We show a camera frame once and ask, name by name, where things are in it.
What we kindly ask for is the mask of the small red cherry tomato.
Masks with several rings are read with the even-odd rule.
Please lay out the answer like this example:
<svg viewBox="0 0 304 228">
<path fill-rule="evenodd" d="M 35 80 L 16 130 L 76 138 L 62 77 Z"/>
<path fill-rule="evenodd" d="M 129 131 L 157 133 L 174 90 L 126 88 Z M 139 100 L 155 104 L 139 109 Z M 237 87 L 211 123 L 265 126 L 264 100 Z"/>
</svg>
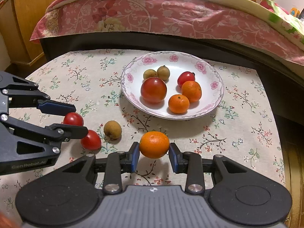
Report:
<svg viewBox="0 0 304 228">
<path fill-rule="evenodd" d="M 98 150 L 101 148 L 101 138 L 93 130 L 88 130 L 88 134 L 81 139 L 80 143 L 88 150 Z"/>
</svg>

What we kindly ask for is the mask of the dark brown longan fruit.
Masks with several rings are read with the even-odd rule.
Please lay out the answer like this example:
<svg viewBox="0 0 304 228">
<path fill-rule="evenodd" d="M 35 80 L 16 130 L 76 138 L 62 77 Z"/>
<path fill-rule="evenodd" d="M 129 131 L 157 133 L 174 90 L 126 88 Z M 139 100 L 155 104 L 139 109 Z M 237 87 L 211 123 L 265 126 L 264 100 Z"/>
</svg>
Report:
<svg viewBox="0 0 304 228">
<path fill-rule="evenodd" d="M 104 134 L 111 139 L 119 139 L 122 135 L 121 125 L 115 120 L 108 121 L 104 125 Z"/>
</svg>

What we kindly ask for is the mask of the yellow-orange mandarin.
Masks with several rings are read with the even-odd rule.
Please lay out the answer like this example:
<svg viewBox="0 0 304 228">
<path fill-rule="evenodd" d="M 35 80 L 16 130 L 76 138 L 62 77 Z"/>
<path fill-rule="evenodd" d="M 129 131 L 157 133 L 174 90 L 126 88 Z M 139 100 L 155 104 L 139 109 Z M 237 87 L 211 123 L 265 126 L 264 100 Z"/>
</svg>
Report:
<svg viewBox="0 0 304 228">
<path fill-rule="evenodd" d="M 145 133 L 139 143 L 139 150 L 147 158 L 161 158 L 169 150 L 169 138 L 162 132 Z"/>
</svg>

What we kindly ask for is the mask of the small orange mandarin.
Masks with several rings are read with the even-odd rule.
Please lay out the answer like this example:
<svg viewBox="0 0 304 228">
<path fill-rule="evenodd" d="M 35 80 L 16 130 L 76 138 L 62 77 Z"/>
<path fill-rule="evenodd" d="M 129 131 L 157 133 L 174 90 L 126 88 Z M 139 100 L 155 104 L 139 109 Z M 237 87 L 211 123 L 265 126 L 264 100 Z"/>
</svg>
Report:
<svg viewBox="0 0 304 228">
<path fill-rule="evenodd" d="M 184 114 L 190 107 L 190 102 L 185 95 L 176 94 L 169 99 L 169 110 L 175 114 Z"/>
</svg>

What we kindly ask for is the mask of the large red tomato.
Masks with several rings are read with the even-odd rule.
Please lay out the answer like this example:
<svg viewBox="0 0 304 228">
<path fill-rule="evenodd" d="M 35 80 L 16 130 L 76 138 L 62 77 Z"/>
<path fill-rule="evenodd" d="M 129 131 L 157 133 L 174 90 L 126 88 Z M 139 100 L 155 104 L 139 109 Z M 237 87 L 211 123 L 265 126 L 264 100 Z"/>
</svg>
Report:
<svg viewBox="0 0 304 228">
<path fill-rule="evenodd" d="M 151 104 L 158 104 L 164 100 L 167 87 L 163 80 L 157 77 L 146 79 L 141 86 L 142 98 Z"/>
</svg>

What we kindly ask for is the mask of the red oval tomato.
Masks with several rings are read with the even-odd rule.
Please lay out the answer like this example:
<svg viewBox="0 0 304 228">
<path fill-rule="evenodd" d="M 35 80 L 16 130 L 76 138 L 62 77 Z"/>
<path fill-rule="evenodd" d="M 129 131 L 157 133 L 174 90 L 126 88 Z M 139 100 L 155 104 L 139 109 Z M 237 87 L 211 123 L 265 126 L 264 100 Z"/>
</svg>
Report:
<svg viewBox="0 0 304 228">
<path fill-rule="evenodd" d="M 177 84 L 181 88 L 182 85 L 187 81 L 195 81 L 195 74 L 193 72 L 183 72 L 178 77 Z"/>
</svg>

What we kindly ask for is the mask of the tan longan fruit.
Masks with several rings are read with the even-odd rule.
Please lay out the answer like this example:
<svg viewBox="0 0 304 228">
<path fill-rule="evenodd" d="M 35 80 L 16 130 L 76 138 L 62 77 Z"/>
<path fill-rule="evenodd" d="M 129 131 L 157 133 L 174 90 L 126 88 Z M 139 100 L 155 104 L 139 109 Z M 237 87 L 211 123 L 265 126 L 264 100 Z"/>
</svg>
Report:
<svg viewBox="0 0 304 228">
<path fill-rule="evenodd" d="M 163 81 L 167 81 L 170 77 L 169 69 L 163 65 L 157 69 L 157 76 Z"/>
</svg>

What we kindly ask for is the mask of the floral tablecloth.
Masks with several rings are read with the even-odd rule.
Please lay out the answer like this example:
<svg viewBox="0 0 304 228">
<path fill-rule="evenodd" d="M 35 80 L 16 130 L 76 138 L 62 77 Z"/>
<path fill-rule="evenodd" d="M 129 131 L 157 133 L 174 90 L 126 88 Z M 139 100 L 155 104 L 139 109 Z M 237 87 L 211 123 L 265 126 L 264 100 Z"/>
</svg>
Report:
<svg viewBox="0 0 304 228">
<path fill-rule="evenodd" d="M 277 126 L 258 73 L 251 68 L 212 62 L 223 79 L 224 97 L 219 107 L 194 120 L 163 120 L 135 108 L 123 95 L 121 74 L 142 51 L 96 50 L 64 54 L 23 78 L 36 82 L 51 99 L 74 104 L 85 126 L 98 133 L 104 158 L 127 150 L 148 131 L 165 133 L 181 151 L 203 158 L 215 154 L 285 184 L 284 162 Z M 119 139 L 104 134 L 104 125 L 117 121 Z"/>
</svg>

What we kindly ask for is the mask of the white floral rimmed plate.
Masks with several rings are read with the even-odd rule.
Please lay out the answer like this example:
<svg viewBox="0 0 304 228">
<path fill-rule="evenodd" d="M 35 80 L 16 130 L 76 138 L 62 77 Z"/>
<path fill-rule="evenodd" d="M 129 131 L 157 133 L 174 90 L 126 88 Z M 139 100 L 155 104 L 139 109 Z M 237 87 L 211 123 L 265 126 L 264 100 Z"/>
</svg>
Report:
<svg viewBox="0 0 304 228">
<path fill-rule="evenodd" d="M 148 69 L 157 70 L 165 65 L 170 76 L 165 82 L 167 94 L 158 104 L 150 104 L 141 96 L 143 74 Z M 169 110 L 169 98 L 181 92 L 177 84 L 178 77 L 183 72 L 193 72 L 195 81 L 202 88 L 202 98 L 190 105 L 185 114 L 174 114 Z M 224 83 L 215 68 L 203 59 L 178 51 L 157 51 L 142 55 L 132 60 L 123 70 L 121 87 L 124 96 L 139 110 L 167 120 L 190 120 L 202 117 L 213 111 L 224 95 Z"/>
</svg>

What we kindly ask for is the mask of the wooden cabinet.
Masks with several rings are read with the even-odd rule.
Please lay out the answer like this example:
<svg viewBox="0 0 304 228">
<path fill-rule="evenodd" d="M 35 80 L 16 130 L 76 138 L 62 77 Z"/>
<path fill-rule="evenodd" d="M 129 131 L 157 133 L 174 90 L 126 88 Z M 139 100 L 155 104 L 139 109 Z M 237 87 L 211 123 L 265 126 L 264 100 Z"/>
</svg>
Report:
<svg viewBox="0 0 304 228">
<path fill-rule="evenodd" d="M 31 66 L 44 56 L 41 45 L 30 38 L 53 1 L 1 0 L 1 35 L 10 63 Z"/>
</svg>

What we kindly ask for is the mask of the pink floral bed sheet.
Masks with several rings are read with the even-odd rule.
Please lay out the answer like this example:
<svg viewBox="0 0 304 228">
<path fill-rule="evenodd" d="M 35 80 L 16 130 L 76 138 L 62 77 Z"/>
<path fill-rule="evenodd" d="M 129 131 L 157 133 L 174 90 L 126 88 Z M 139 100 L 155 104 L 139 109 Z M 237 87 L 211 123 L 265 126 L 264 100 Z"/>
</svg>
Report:
<svg viewBox="0 0 304 228">
<path fill-rule="evenodd" d="M 266 22 L 203 0 L 77 0 L 51 8 L 31 40 L 112 31 L 230 40 L 303 65 L 303 51 Z"/>
</svg>

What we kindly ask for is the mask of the dark bed frame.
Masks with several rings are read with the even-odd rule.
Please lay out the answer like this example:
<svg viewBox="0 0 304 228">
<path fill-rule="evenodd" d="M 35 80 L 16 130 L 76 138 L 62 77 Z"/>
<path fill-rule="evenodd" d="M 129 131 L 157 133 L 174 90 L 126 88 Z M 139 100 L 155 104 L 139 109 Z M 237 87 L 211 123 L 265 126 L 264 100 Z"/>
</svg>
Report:
<svg viewBox="0 0 304 228">
<path fill-rule="evenodd" d="M 40 43 L 48 61 L 69 51 L 135 49 L 180 51 L 206 60 L 253 68 L 262 79 L 274 113 L 303 123 L 303 80 L 273 56 L 251 46 L 228 40 L 191 39 L 143 32 L 82 33 L 42 38 Z"/>
</svg>

